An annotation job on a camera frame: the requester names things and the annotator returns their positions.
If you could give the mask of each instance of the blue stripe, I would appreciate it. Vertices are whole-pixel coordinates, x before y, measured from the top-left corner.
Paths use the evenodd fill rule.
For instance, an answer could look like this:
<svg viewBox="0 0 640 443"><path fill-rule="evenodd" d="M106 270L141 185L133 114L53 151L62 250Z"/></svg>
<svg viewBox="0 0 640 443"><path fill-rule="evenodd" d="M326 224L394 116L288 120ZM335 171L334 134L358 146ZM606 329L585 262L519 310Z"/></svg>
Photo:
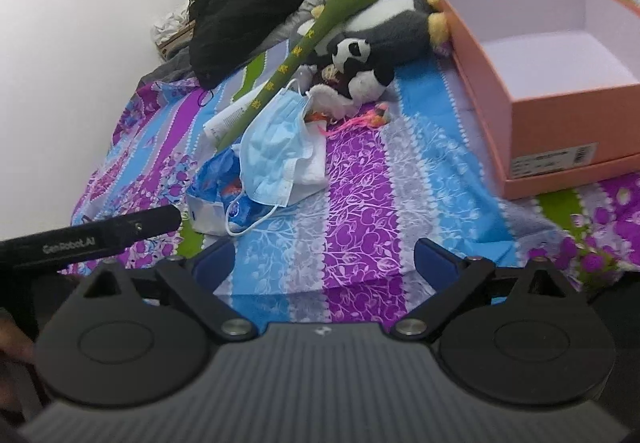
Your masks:
<svg viewBox="0 0 640 443"><path fill-rule="evenodd" d="M401 111L433 190L444 248L516 266L516 243L497 198L482 184L478 160L466 148L436 61L425 58L404 65L396 75Z"/></svg>
<svg viewBox="0 0 640 443"><path fill-rule="evenodd" d="M267 322L290 320L285 283L293 259L297 208L281 210L236 241L232 306L260 330Z"/></svg>
<svg viewBox="0 0 640 443"><path fill-rule="evenodd" d="M196 146L198 144L198 139L202 133L202 128L204 124L212 118L216 112L218 112L218 104L220 103L220 99L225 92L225 88L227 87L227 81L221 83L218 87L216 87L213 91L213 96L209 99L209 102L205 106L203 106L196 115L195 120L191 124L191 130L189 132L189 144L187 145L187 152L190 156L196 150Z"/></svg>
<svg viewBox="0 0 640 443"><path fill-rule="evenodd" d="M134 181L140 174L144 174L145 167L149 161L149 158L153 155L154 149L158 143L158 135L167 123L169 123L169 116L175 111L175 107L179 105L180 100L174 102L167 102L166 96L162 92L158 92L158 101L162 106L158 109L154 116L146 123L140 141L136 150L132 153L132 156L127 160L127 165L122 171L118 181L111 189L108 200L105 203L111 201L114 195Z"/></svg>

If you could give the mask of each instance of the box label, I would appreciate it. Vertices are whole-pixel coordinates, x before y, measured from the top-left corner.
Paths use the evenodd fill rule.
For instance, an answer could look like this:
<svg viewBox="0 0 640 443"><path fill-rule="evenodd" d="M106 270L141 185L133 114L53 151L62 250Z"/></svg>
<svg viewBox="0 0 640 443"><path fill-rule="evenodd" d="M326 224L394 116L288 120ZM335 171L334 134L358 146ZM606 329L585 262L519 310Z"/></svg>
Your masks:
<svg viewBox="0 0 640 443"><path fill-rule="evenodd" d="M527 176L589 165L597 148L598 144L596 143L513 158L510 178L526 178Z"/></svg>

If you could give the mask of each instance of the green plush stick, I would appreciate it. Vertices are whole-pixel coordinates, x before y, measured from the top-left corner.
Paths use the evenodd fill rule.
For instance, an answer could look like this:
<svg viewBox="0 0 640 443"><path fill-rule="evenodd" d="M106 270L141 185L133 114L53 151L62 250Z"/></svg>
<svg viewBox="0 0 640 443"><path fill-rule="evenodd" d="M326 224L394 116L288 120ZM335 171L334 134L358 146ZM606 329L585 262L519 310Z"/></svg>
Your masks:
<svg viewBox="0 0 640 443"><path fill-rule="evenodd" d="M285 61L276 69L269 81L264 85L258 96L249 104L247 110L239 120L231 127L228 133L220 139L218 151L230 146L238 136L240 136L252 120L258 115L260 110L280 91L295 73L296 69L305 61L307 56L313 51L329 33L334 26L343 22L353 14L363 10L377 0L327 0L324 10L314 25L306 32L297 46L292 49Z"/></svg>

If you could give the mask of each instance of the blue surgical mask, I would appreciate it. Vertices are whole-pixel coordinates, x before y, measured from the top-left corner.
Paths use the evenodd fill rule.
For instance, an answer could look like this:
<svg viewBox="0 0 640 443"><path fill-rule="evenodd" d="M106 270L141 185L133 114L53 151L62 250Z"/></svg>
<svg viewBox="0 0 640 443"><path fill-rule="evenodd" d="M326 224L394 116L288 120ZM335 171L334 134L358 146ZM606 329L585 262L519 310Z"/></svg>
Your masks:
<svg viewBox="0 0 640 443"><path fill-rule="evenodd" d="M295 82L295 79L291 80L271 99L251 122L240 142L242 188L253 201L273 208L243 232L231 232L227 225L229 235L246 233L271 217L278 207L291 204L289 198L296 164L313 155L314 146L304 119L310 100L299 91L289 89Z"/></svg>

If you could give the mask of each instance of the white wall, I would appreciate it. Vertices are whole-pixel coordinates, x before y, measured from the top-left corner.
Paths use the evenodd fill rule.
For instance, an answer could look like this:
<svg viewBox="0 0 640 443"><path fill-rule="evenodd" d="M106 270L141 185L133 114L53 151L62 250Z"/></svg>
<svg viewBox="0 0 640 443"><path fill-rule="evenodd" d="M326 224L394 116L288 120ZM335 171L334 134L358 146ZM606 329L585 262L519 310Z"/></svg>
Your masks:
<svg viewBox="0 0 640 443"><path fill-rule="evenodd" d="M184 0L0 0L0 239L68 224Z"/></svg>

